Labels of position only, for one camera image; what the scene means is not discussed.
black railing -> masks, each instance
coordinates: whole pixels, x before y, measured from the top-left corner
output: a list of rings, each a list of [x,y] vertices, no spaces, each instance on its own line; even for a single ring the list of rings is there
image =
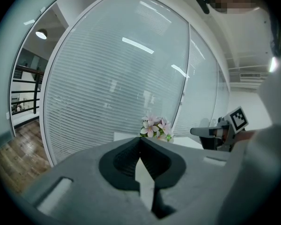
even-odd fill
[[[33,109],[33,113],[36,114],[37,108],[38,108],[37,101],[39,101],[39,98],[37,98],[37,93],[40,92],[40,90],[38,90],[38,85],[41,84],[41,81],[43,80],[44,72],[39,71],[39,70],[34,70],[34,69],[29,68],[29,67],[25,67],[25,66],[21,66],[21,65],[16,65],[15,70],[35,74],[35,76],[34,76],[35,81],[25,81],[25,80],[13,79],[13,82],[34,83],[35,86],[34,86],[34,90],[11,91],[11,93],[27,93],[27,92],[33,92],[34,93],[33,99],[12,102],[11,105],[16,105],[15,111],[12,112],[12,115],[15,115],[15,114],[18,114],[18,113],[23,113],[23,112],[26,112],[26,111],[29,111],[29,110],[32,110],[32,109]],[[17,111],[18,104],[28,103],[28,102],[33,102],[33,107]]]

air vent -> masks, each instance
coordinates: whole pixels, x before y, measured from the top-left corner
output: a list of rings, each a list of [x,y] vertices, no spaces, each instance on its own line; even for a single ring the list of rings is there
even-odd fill
[[[240,79],[261,79],[261,73],[240,73]]]

wooden floor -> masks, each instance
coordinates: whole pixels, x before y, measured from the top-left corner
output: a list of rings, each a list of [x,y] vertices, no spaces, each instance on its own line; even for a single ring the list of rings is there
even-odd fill
[[[0,176],[9,189],[20,194],[50,169],[50,164],[38,120],[17,128],[15,132],[16,137],[0,148]]]

person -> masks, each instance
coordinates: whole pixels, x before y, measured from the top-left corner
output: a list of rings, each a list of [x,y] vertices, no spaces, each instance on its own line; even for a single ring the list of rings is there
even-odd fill
[[[226,14],[240,14],[256,8],[265,10],[269,14],[271,22],[271,30],[273,35],[273,40],[271,42],[272,54],[279,61],[279,58],[281,57],[281,25],[264,0],[197,0],[197,2],[206,14],[209,13],[207,4],[209,4],[217,12]],[[279,68],[279,71],[270,74],[268,77],[269,81],[263,82],[258,89],[258,94],[261,100],[265,103],[273,124],[281,123],[281,116],[277,115],[278,113],[281,113],[281,103],[274,102],[274,97],[277,97],[277,93],[273,91],[272,86],[273,82],[275,82],[276,87],[281,87],[281,80],[278,82],[277,78],[279,76],[281,76],[281,67]],[[240,141],[252,139],[254,135],[261,130],[240,131],[236,134],[234,145]],[[222,135],[223,142],[225,142],[227,134],[228,130],[224,130]]]

